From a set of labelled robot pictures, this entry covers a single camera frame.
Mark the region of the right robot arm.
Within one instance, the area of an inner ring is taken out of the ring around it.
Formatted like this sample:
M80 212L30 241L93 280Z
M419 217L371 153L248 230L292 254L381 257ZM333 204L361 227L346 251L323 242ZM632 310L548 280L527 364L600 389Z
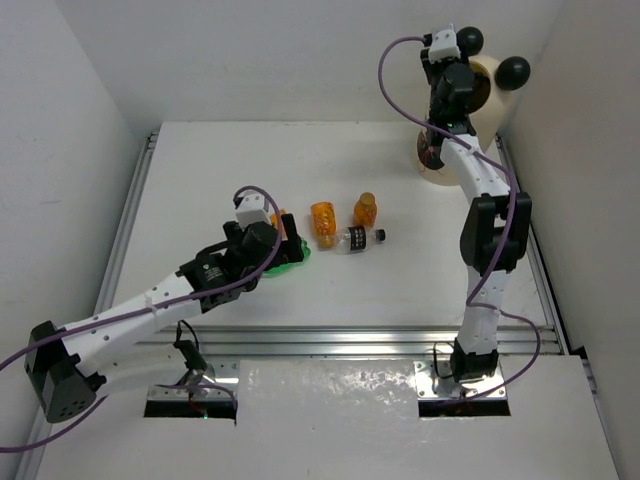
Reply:
M448 377L456 383L495 373L503 290L526 251L532 213L530 196L517 190L512 173L487 159L471 121L485 93L520 89L531 67L515 56L483 74L470 61L477 51L476 46L444 51L429 46L420 54L430 94L427 126L417 142L418 160L428 171L451 171L469 202L460 237L468 293L449 360Z

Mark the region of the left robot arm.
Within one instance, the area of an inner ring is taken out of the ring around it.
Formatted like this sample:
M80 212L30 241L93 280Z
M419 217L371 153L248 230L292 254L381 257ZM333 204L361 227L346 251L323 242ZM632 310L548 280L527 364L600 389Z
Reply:
M69 421L100 399L136 386L181 387L207 363L193 340L134 351L136 343L256 289L262 275L304 259L295 218L280 213L249 224L229 221L226 239L206 247L164 280L85 320L35 326L25 371L50 424Z

